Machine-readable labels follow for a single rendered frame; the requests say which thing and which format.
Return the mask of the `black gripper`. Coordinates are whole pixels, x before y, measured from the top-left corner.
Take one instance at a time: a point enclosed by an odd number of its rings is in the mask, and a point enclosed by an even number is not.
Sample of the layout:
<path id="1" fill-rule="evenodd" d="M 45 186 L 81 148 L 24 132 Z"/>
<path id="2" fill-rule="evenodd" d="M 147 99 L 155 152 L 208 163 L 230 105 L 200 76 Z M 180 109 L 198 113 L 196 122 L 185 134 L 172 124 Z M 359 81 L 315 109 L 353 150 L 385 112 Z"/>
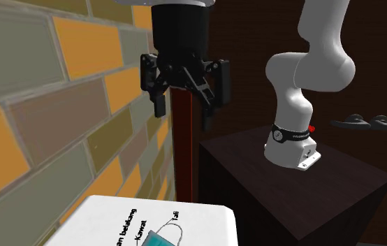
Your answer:
<path id="1" fill-rule="evenodd" d="M 152 6 L 151 10 L 158 56 L 140 56 L 140 88 L 148 92 L 156 118 L 166 114 L 163 93 L 168 86 L 188 89 L 201 103 L 202 130 L 208 131 L 216 109 L 231 100 L 230 62 L 223 59 L 204 61 L 209 8 L 166 3 Z"/>

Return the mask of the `white printed box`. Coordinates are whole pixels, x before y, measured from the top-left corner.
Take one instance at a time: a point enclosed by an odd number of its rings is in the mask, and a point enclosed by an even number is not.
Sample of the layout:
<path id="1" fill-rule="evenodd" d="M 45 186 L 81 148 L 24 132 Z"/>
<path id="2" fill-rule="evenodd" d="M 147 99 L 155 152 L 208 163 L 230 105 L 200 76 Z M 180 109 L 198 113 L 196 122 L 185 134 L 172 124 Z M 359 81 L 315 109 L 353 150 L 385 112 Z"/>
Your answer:
<path id="1" fill-rule="evenodd" d="M 89 196 L 44 246 L 238 246 L 223 205 Z"/>

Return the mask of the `dark brown robot stand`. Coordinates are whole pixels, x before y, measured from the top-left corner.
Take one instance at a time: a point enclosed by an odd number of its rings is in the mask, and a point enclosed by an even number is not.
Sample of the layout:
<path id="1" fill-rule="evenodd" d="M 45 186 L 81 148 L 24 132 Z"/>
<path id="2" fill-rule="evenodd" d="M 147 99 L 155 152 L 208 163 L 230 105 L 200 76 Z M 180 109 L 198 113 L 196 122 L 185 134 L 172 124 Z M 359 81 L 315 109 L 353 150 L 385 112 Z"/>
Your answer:
<path id="1" fill-rule="evenodd" d="M 235 215 L 239 246 L 356 246 L 387 193 L 387 173 L 320 144 L 306 171 L 268 161 L 267 126 L 203 141 L 198 200 Z"/>

